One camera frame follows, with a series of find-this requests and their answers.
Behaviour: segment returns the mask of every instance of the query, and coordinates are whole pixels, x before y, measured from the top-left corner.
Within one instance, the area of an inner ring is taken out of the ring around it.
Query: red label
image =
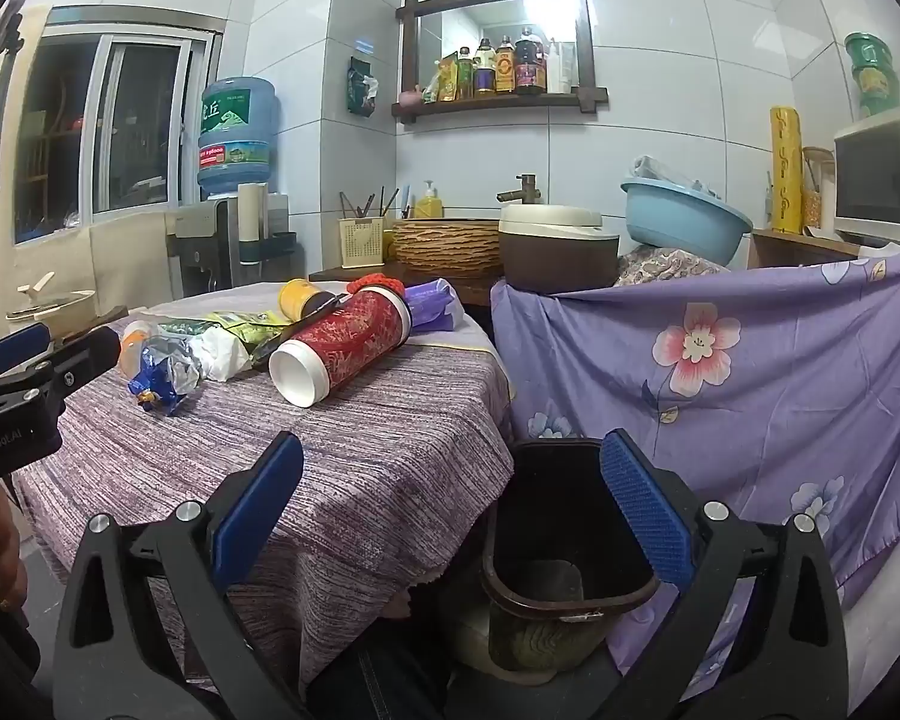
[[[317,352],[327,369],[330,389],[335,389],[398,346],[403,334],[403,319],[396,306],[380,293],[360,290],[293,339]]]
[[[536,73],[538,67],[536,65],[517,65],[516,66],[516,85],[519,86],[535,86]]]
[[[200,150],[200,166],[216,165],[226,159],[225,146],[207,146]]]

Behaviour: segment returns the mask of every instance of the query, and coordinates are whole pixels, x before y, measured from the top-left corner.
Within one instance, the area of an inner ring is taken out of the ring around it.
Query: yellow soap bottle
[[[413,218],[443,218],[443,202],[437,197],[433,181],[427,181],[427,191],[413,206]]]

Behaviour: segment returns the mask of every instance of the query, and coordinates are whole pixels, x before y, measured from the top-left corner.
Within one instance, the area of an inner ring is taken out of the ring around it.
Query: striped tablecloth
[[[67,400],[63,449],[15,474],[45,556],[73,564],[85,522],[163,519],[251,466],[280,430],[303,480],[247,584],[230,598],[278,672],[304,688],[398,591],[444,565],[511,475],[506,378],[490,354],[403,346],[322,403],[287,403],[265,374],[204,383],[155,418],[116,370]],[[161,616],[182,626],[165,586]]]

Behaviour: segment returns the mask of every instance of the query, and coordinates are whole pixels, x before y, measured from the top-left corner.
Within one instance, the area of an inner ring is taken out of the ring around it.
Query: red cylindrical container
[[[410,335],[410,311],[386,287],[359,290],[340,308],[284,341],[269,371],[290,403],[306,408]]]

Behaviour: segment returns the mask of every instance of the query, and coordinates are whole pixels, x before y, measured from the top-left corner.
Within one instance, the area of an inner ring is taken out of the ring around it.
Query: green container
[[[868,117],[898,107],[900,82],[887,44],[875,35],[852,32],[844,48],[853,63],[853,80],[860,87],[860,113]]]

